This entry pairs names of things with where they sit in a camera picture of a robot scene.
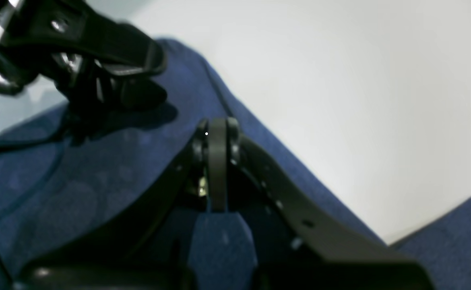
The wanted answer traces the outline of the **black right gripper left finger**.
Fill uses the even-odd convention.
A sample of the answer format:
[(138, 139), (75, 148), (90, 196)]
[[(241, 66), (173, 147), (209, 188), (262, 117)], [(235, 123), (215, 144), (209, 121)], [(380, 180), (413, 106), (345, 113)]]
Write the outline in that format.
[(207, 207), (228, 211), (228, 120), (203, 120), (164, 172), (129, 207), (61, 248), (28, 263), (16, 290), (196, 290), (186, 266), (134, 262), (166, 218), (186, 184), (205, 181)]

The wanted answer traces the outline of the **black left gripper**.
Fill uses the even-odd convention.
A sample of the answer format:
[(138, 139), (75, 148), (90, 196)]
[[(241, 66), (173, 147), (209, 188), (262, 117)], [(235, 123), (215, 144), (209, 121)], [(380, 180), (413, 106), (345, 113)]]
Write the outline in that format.
[(14, 97), (43, 76), (74, 111), (146, 111), (167, 92), (145, 75), (165, 68), (157, 41), (83, 0), (0, 0), (0, 95)]

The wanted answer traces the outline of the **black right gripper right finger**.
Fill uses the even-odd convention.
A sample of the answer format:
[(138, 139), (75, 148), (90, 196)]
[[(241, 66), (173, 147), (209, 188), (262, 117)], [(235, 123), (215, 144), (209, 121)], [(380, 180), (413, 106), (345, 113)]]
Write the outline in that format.
[(228, 206), (250, 227), (254, 290), (432, 290), (414, 259), (320, 209), (263, 148), (227, 120)]

